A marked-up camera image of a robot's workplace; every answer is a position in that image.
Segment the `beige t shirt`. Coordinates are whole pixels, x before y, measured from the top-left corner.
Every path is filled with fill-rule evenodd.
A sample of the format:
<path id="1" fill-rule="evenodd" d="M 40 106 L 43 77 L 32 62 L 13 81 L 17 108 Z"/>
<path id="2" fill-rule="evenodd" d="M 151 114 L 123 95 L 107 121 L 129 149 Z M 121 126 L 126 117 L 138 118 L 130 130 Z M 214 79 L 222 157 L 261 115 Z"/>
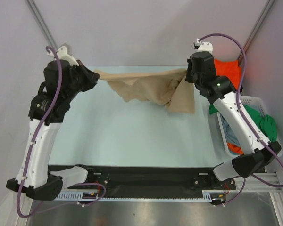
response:
<path id="1" fill-rule="evenodd" d="M 150 101 L 172 113 L 195 113 L 194 85 L 186 81 L 186 69 L 149 73 L 95 72 L 125 102 Z"/>

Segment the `white plastic laundry basket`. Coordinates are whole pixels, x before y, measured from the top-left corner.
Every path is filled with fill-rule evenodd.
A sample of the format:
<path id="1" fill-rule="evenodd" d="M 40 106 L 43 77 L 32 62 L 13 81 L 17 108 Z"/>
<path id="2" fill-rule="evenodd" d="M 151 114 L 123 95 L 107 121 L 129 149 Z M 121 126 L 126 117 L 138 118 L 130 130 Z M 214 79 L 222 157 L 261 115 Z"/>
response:
<path id="1" fill-rule="evenodd" d="M 258 128 L 270 139 L 270 141 L 276 141 L 278 135 L 276 122 L 274 118 L 266 112 L 263 101 L 258 97 L 242 96 L 241 103 Z M 242 155 L 243 151 L 240 147 L 239 141 L 225 118 L 213 105 L 209 107 L 209 114 L 217 114 L 227 154 L 232 158 Z"/>

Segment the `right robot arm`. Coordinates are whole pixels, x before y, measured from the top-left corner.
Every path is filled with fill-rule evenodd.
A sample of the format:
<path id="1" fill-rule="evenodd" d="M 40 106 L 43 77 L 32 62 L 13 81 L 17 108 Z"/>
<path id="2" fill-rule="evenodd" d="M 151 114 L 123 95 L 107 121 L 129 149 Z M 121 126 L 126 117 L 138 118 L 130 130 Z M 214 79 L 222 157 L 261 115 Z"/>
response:
<path id="1" fill-rule="evenodd" d="M 213 55 L 197 51 L 188 59 L 187 82 L 225 118 L 238 138 L 243 154 L 213 168 L 208 184 L 219 189 L 233 177 L 247 178 L 267 166 L 281 151 L 280 144 L 271 142 L 258 128 L 240 103 L 239 93 L 226 76 L 217 76 Z"/>

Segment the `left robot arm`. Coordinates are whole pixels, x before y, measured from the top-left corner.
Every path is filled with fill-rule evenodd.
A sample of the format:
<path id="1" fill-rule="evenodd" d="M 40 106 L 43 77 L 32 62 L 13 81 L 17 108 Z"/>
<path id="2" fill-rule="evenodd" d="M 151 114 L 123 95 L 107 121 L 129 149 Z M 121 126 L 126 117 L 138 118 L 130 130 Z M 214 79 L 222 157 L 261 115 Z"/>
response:
<path id="1" fill-rule="evenodd" d="M 54 200 L 63 188 L 77 184 L 90 188 L 95 182 L 92 167 L 82 164 L 61 171 L 48 170 L 56 135 L 71 101 L 78 93 L 94 88 L 100 77 L 80 60 L 77 65 L 60 62 L 61 73 L 56 61 L 49 62 L 43 70 L 45 81 L 32 99 L 28 114 L 30 131 L 25 158 L 17 176 L 6 183 L 7 189 L 38 201 Z"/>

